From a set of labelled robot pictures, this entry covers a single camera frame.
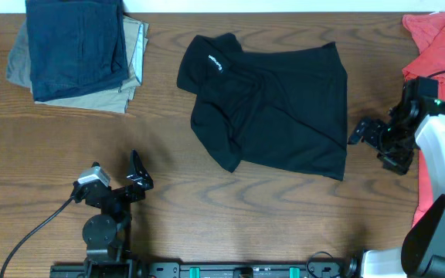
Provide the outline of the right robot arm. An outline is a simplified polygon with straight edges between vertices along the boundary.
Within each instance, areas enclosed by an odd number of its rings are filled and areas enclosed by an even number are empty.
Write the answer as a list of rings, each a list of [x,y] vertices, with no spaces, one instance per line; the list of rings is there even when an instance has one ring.
[[[409,167],[412,152],[423,153],[433,204],[411,228],[402,246],[370,250],[352,262],[357,277],[445,277],[445,102],[422,97],[403,100],[384,123],[362,119],[348,139],[375,148],[379,159],[398,173]]]

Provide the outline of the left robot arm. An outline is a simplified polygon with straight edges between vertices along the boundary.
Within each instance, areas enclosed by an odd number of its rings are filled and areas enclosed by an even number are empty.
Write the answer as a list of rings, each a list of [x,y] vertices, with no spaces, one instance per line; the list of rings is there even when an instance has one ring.
[[[145,199],[154,182],[135,150],[130,155],[127,179],[129,185],[112,189],[109,175],[95,162],[73,183],[72,199],[100,210],[83,226],[85,277],[147,276],[144,264],[131,252],[131,204]]]

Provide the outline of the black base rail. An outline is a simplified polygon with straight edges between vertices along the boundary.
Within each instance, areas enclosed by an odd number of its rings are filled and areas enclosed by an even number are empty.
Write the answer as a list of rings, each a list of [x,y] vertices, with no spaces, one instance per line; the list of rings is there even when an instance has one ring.
[[[335,278],[359,277],[356,263],[318,259],[304,264],[180,264],[152,263],[124,265],[52,266],[51,278],[118,277],[118,278]]]

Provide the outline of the folded navy blue garment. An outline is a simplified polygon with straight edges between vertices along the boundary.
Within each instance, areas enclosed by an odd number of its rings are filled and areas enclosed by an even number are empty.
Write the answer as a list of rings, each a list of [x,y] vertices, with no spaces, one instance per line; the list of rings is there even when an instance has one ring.
[[[35,101],[109,90],[128,78],[121,0],[28,0]]]

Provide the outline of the black t-shirt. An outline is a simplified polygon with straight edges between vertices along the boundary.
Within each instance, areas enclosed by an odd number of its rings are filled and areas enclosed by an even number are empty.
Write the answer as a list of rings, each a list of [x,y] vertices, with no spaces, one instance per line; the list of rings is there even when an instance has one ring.
[[[242,161],[342,180],[348,75],[336,45],[281,53],[243,50],[226,33],[196,36],[178,88],[195,94],[190,124],[225,170]]]

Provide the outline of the folded khaki garment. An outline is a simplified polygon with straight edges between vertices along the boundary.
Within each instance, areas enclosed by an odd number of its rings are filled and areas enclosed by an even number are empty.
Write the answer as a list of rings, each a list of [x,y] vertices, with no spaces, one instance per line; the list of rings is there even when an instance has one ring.
[[[125,16],[124,34],[128,61],[128,78],[117,88],[102,90],[80,97],[46,101],[46,105],[100,110],[124,114],[128,103],[134,99],[135,90],[143,82],[144,52],[148,44],[149,24]],[[31,88],[31,61],[26,24],[23,23],[8,55],[5,77],[18,86]]]

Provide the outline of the coral red t-shirt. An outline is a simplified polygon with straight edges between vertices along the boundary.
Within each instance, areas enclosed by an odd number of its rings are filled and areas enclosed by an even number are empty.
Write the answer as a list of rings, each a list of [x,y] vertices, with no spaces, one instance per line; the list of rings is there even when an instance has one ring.
[[[445,12],[404,15],[403,25],[417,45],[420,55],[403,68],[406,80],[435,74],[438,97],[445,100]]]

